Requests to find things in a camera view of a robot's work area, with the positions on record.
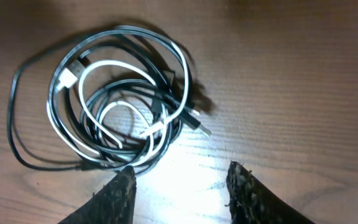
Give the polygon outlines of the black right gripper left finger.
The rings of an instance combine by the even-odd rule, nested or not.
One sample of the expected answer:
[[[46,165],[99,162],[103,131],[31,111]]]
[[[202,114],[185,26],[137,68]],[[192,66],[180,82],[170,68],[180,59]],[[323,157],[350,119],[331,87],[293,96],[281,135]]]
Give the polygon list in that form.
[[[125,167],[83,206],[60,221],[63,224],[130,224],[134,219],[136,177]]]

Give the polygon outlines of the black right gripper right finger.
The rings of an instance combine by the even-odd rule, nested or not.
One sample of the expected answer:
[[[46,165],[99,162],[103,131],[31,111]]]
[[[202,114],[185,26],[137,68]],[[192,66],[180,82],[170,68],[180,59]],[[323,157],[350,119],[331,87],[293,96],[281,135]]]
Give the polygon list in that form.
[[[232,224],[291,224],[312,221],[278,198],[237,161],[229,165],[226,186]]]

